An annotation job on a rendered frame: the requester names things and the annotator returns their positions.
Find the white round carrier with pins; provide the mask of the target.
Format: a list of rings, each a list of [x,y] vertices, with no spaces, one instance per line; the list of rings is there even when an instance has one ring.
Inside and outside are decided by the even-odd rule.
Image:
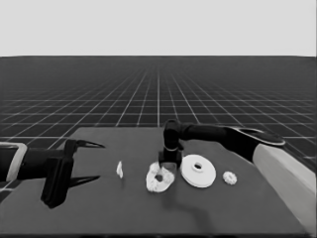
[[[163,184],[163,178],[162,178],[162,175],[166,174],[166,173],[171,173],[171,172],[168,169],[165,169],[165,168],[160,169],[160,172],[157,173],[156,175],[153,174],[153,173],[148,172],[147,176],[146,176],[146,186],[147,186],[147,183],[149,181],[152,181],[152,180],[156,179],[158,181],[158,191],[157,192],[166,191],[169,188],[169,186],[166,186],[166,185]]]

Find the large thick white disc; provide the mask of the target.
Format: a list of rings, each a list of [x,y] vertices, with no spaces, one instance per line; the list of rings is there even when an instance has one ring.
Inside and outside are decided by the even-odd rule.
[[[213,164],[200,155],[186,155],[182,158],[180,171],[182,177],[192,186],[206,188],[213,184],[216,170]]]

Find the small white toothed gear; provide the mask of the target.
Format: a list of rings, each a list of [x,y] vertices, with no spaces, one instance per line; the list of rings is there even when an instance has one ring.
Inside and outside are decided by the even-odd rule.
[[[223,173],[223,180],[226,184],[229,184],[229,185],[234,185],[237,183],[238,181],[238,178],[237,176],[232,173],[232,172],[224,172]]]

